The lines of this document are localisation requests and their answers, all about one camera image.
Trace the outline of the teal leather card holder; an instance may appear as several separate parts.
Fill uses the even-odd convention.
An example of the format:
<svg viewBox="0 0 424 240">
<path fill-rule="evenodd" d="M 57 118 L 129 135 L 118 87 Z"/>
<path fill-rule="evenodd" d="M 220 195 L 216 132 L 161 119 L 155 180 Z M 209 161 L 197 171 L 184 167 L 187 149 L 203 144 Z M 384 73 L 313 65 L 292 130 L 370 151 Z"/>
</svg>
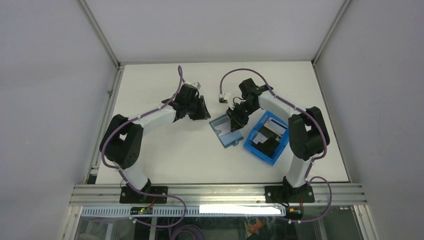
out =
<svg viewBox="0 0 424 240">
<path fill-rule="evenodd" d="M 225 149 L 244 139 L 239 130 L 231 131 L 231 120 L 226 114 L 211 120 L 209 125 Z"/>
</svg>

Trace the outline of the blue plastic bin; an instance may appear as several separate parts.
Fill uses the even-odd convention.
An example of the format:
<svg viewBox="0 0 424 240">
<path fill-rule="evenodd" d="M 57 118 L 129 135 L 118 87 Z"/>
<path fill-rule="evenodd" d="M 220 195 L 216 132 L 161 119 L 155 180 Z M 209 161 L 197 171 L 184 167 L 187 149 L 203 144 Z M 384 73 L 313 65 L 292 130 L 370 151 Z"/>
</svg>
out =
<svg viewBox="0 0 424 240">
<path fill-rule="evenodd" d="M 266 111 L 249 133 L 243 148 L 264 163 L 273 166 L 289 143 L 289 126 Z"/>
</svg>

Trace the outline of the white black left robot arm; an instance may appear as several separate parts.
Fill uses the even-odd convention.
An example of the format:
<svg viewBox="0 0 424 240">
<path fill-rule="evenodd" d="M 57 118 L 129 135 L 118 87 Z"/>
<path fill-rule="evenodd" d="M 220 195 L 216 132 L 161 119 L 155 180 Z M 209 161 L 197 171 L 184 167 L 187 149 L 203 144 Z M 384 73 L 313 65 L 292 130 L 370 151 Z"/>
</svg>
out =
<svg viewBox="0 0 424 240">
<path fill-rule="evenodd" d="M 199 89 L 198 82 L 183 83 L 172 98 L 163 100 L 157 108 L 135 117 L 117 114 L 111 119 L 99 146 L 101 160 L 111 162 L 105 166 L 119 172 L 138 203 L 155 197 L 150 179 L 136 163 L 143 137 L 185 117 L 193 121 L 209 119 L 211 115 Z"/>
</svg>

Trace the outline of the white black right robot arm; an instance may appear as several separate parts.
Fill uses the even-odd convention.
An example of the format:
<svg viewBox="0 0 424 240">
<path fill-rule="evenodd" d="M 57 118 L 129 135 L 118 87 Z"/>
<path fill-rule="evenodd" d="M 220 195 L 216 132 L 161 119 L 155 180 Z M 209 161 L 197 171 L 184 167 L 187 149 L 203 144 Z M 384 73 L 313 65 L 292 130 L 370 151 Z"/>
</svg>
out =
<svg viewBox="0 0 424 240">
<path fill-rule="evenodd" d="M 327 153 L 330 138 L 323 114 L 316 106 L 306 109 L 295 106 L 278 96 L 268 83 L 258 86 L 253 79 L 248 78 L 238 87 L 242 101 L 226 110 L 231 132 L 245 127 L 249 116 L 258 109 L 269 111 L 288 124 L 288 142 L 293 159 L 283 177 L 283 187 L 278 198 L 294 203 L 307 192 L 310 184 L 308 175 L 313 163 Z"/>
</svg>

